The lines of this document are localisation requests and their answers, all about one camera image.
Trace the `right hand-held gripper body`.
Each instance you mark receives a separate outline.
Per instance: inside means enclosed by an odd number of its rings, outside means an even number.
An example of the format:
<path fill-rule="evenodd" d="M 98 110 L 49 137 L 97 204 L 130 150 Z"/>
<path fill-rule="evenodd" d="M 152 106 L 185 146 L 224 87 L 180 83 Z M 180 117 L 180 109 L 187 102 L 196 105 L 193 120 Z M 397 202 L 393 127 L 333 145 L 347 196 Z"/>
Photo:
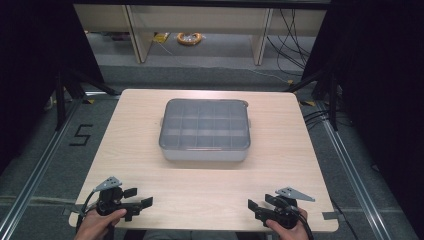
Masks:
<path fill-rule="evenodd" d="M 254 211 L 255 218 L 260 220 L 265 227 L 268 219 L 278 222 L 286 229 L 292 229 L 298 221 L 303 224 L 307 220 L 300 213 L 298 200 L 314 202 L 315 199 L 291 187 L 281 188 L 275 191 L 274 196 L 277 199 L 276 204 L 270 204 L 273 209 L 264 208 L 258 205 L 258 209 Z"/>

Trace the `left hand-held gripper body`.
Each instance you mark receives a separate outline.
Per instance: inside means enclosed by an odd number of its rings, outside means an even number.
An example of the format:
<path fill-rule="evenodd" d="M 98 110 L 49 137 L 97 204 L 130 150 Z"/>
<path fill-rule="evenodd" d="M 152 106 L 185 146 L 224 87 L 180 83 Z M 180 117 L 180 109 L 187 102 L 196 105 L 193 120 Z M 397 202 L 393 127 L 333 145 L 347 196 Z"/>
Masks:
<path fill-rule="evenodd" d="M 124 216 L 126 222 L 133 219 L 134 216 L 138 216 L 141 211 L 140 203 L 123 203 L 122 199 L 127 199 L 123 196 L 123 190 L 121 188 L 122 182 L 116 177 L 111 176 L 100 183 L 94 188 L 95 192 L 99 193 L 99 197 L 96 203 L 96 211 L 106 216 L 119 209 L 125 209 L 127 213 Z"/>

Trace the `white compartment storage box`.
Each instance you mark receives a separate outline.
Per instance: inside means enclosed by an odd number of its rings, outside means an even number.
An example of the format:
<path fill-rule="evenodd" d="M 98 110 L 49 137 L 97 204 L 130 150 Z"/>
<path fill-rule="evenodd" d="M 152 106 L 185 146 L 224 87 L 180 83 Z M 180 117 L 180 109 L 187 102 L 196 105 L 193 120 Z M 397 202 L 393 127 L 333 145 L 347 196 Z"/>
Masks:
<path fill-rule="evenodd" d="M 170 161 L 240 162 L 251 145 L 250 124 L 241 118 L 164 118 L 159 146 Z"/>

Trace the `clear plastic compartment box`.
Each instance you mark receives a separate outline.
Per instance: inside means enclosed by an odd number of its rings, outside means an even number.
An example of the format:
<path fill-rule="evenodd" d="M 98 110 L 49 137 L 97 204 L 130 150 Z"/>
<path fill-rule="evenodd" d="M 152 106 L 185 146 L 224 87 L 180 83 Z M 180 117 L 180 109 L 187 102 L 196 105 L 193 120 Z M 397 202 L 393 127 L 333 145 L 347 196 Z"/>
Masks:
<path fill-rule="evenodd" d="M 162 119 L 163 150 L 244 151 L 250 147 L 248 104 L 237 99 L 171 99 Z"/>

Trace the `person's right hand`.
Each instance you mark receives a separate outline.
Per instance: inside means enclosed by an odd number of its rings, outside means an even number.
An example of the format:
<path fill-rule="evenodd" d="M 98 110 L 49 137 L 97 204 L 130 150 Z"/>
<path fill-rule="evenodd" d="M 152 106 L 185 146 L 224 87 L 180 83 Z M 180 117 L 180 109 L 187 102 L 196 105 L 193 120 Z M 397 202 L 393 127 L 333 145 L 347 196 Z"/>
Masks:
<path fill-rule="evenodd" d="M 279 240 L 309 240 L 308 233 L 301 221 L 298 221 L 292 229 L 286 229 L 271 219 L 266 221 L 266 225 L 278 235 Z"/>

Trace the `person's left hand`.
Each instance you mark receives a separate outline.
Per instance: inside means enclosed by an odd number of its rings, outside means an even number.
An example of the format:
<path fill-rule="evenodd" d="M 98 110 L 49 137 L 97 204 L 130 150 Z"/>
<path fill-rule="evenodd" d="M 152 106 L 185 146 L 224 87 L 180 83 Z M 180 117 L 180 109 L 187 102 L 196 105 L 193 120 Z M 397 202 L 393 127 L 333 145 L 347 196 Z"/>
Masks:
<path fill-rule="evenodd" d="M 102 216 L 96 210 L 89 211 L 83 219 L 74 240 L 103 240 L 108 233 L 108 226 L 115 226 L 127 211 L 119 209 Z"/>

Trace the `black metal stand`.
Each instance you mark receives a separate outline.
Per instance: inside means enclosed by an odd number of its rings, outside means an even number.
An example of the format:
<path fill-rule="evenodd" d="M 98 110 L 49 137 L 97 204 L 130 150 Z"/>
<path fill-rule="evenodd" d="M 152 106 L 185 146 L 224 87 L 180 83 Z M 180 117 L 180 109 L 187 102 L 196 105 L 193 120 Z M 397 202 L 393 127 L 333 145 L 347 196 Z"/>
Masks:
<path fill-rule="evenodd" d="M 331 70 L 323 69 L 313 73 L 299 83 L 289 86 L 286 92 L 294 93 L 295 91 L 315 82 L 311 96 L 314 100 L 323 100 L 328 97 L 329 100 L 329 121 L 334 131 L 338 130 L 336 123 L 337 108 L 337 87 L 338 82 L 335 74 Z"/>
<path fill-rule="evenodd" d="M 120 92 L 108 87 L 104 82 L 77 71 L 72 68 L 61 69 L 56 76 L 56 108 L 57 108 L 57 124 L 56 129 L 59 130 L 67 119 L 65 109 L 65 92 L 68 92 L 72 100 L 83 100 L 87 94 L 83 90 L 82 83 L 88 83 L 91 86 L 105 92 L 110 96 L 119 96 Z"/>

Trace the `black curtain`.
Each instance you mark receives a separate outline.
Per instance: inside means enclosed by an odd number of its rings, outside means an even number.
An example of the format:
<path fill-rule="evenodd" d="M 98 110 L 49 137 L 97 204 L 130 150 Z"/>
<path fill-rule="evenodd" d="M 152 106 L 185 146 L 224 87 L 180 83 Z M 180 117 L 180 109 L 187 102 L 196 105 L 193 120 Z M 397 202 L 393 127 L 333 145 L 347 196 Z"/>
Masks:
<path fill-rule="evenodd" d="M 71 72 L 103 81 L 74 0 L 0 0 L 0 174 Z"/>
<path fill-rule="evenodd" d="M 424 240 L 424 0 L 330 0 L 304 73 L 327 63 L 371 158 Z"/>

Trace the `white shelf unit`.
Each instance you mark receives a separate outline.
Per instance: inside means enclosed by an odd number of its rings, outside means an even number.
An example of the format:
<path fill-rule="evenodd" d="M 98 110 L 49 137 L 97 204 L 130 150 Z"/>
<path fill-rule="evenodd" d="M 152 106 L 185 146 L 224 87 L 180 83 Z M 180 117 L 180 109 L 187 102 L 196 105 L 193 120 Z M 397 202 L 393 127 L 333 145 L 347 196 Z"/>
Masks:
<path fill-rule="evenodd" d="M 127 32 L 136 61 L 146 61 L 156 32 L 248 35 L 254 63 L 260 65 L 269 35 L 318 34 L 324 10 L 223 7 L 171 7 L 76 4 L 74 9 L 87 31 Z"/>

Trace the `aluminium floor rail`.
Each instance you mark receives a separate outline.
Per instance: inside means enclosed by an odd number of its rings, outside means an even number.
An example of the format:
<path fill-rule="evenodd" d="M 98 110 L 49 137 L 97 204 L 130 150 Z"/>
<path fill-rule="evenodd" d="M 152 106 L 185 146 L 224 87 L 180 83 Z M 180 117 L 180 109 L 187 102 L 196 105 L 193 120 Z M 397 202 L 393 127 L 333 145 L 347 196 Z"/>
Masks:
<path fill-rule="evenodd" d="M 45 172 L 47 171 L 54 154 L 56 153 L 63 136 L 69 127 L 72 117 L 81 106 L 81 100 L 72 100 L 65 110 L 65 120 L 59 127 L 55 128 L 49 142 L 44 148 L 31 174 L 26 179 L 22 189 L 14 198 L 10 209 L 5 217 L 0 221 L 0 240 L 9 240 L 19 224 L 31 198 L 38 188 Z"/>
<path fill-rule="evenodd" d="M 377 240 L 393 240 L 392 234 L 389 232 L 382 215 L 378 211 L 376 204 L 371 198 L 359 172 L 357 171 L 350 154 L 345 147 L 340 134 L 334 128 L 335 124 L 329 120 L 324 120 L 324 127 L 335 148 L 347 178 L 354 190 L 359 204 L 370 224 L 370 227 Z"/>

